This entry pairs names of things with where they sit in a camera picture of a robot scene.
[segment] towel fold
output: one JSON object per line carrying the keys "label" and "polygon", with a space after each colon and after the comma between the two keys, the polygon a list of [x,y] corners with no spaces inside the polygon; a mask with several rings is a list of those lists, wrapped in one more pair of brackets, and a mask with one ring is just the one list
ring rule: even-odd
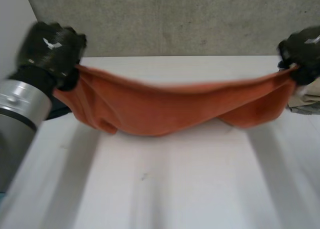
{"label": "towel fold", "polygon": [[54,95],[78,120],[109,133],[165,135],[216,117],[248,128],[276,119],[296,88],[294,69],[256,79],[158,86],[77,68],[76,88]]}

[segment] white table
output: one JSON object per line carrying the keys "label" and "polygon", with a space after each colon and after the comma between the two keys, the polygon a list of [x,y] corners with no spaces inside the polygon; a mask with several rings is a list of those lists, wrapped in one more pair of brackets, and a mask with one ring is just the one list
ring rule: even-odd
{"label": "white table", "polygon": [[[85,58],[168,84],[254,78],[276,56]],[[316,229],[320,118],[285,111],[248,131],[218,119],[163,137],[110,135],[72,114],[45,122],[0,229]]]}

